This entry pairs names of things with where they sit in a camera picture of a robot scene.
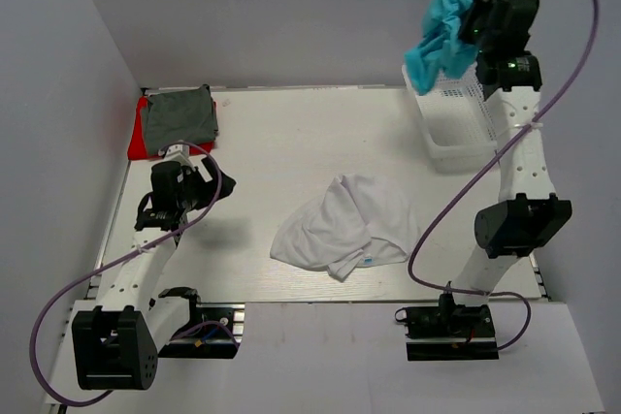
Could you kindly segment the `blue t shirt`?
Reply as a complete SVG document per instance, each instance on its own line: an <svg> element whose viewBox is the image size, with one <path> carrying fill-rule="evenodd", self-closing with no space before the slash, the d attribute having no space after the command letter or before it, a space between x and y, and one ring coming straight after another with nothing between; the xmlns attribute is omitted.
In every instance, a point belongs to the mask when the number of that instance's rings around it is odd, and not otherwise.
<svg viewBox="0 0 621 414"><path fill-rule="evenodd" d="M431 0L421 21L422 39L407 51L404 62L412 86L428 94L440 74L459 80L474 63L477 48L459 39L462 15L474 0Z"/></svg>

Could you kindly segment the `white t shirt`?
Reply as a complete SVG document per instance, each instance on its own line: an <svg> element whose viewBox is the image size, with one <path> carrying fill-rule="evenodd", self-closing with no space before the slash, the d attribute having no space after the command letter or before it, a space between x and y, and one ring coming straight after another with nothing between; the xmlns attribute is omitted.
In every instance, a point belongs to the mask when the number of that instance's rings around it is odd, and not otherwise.
<svg viewBox="0 0 621 414"><path fill-rule="evenodd" d="M356 269L405 262L419 238L414 203L383 175L337 175L278 228L270 257L344 282Z"/></svg>

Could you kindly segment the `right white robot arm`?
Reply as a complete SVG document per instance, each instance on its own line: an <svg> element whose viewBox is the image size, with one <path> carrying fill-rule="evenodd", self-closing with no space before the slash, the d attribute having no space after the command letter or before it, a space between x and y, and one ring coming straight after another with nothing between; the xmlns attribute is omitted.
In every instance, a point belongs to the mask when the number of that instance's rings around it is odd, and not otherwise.
<svg viewBox="0 0 621 414"><path fill-rule="evenodd" d="M558 197L544 157L539 112L539 62L527 51L539 0L474 0L460 40L477 47L475 74L496 136L501 181L496 204L474 218L476 246L449 286L454 302L438 311L440 327L462 334L505 273L546 245L572 216Z"/></svg>

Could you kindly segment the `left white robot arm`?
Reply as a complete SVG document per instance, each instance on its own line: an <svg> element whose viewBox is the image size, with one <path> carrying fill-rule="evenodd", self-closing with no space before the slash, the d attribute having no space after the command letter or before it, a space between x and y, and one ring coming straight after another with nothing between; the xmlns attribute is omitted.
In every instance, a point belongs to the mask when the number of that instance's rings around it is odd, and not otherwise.
<svg viewBox="0 0 621 414"><path fill-rule="evenodd" d="M132 252L113 283L91 310L72 322L78 384L83 390L146 390L153 383L158 354L173 336L199 333L205 311L198 292L156 285L176 252L181 227L191 211L203 212L230 196L235 180L205 157L197 168L168 160L151 168L151 189L141 199Z"/></svg>

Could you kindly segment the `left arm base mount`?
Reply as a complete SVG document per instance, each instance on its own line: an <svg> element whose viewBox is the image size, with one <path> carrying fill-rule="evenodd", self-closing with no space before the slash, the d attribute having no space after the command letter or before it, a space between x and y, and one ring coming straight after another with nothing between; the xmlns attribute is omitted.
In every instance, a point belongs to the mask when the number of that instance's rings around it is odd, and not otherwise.
<svg viewBox="0 0 621 414"><path fill-rule="evenodd" d="M207 303L196 289L174 287L163 290L151 304L157 306L168 299L181 300L188 318L159 351L160 358L233 359L237 355L244 332L243 303Z"/></svg>

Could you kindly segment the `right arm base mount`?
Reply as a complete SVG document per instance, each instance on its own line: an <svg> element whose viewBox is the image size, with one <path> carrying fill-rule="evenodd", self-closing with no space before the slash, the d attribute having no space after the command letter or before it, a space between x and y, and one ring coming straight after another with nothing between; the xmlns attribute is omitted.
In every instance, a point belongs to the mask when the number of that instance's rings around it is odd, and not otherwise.
<svg viewBox="0 0 621 414"><path fill-rule="evenodd" d="M499 359L490 308L453 310L425 305L399 308L395 321L405 327L409 362L494 361Z"/></svg>

